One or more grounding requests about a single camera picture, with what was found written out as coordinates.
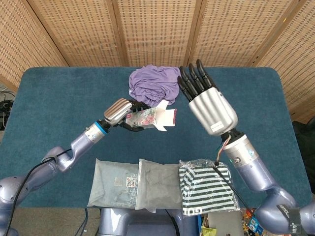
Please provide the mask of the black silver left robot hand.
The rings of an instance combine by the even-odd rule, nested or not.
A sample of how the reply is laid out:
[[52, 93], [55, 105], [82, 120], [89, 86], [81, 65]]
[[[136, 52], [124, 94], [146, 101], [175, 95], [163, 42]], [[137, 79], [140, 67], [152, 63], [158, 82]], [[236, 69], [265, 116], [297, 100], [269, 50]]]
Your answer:
[[113, 127], [120, 126], [132, 132], [144, 130], [143, 127], [132, 127], [125, 122], [127, 114], [143, 111], [150, 107], [144, 102], [120, 98], [104, 112], [105, 121]]

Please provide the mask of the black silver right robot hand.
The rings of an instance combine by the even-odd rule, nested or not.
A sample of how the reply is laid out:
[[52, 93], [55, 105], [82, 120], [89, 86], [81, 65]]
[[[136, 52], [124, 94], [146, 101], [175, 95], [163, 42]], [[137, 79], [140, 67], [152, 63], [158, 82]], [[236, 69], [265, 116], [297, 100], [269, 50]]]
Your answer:
[[238, 117], [230, 103], [208, 74], [202, 61], [188, 66], [189, 73], [179, 67], [178, 86], [189, 102], [189, 108], [209, 135], [234, 133]]

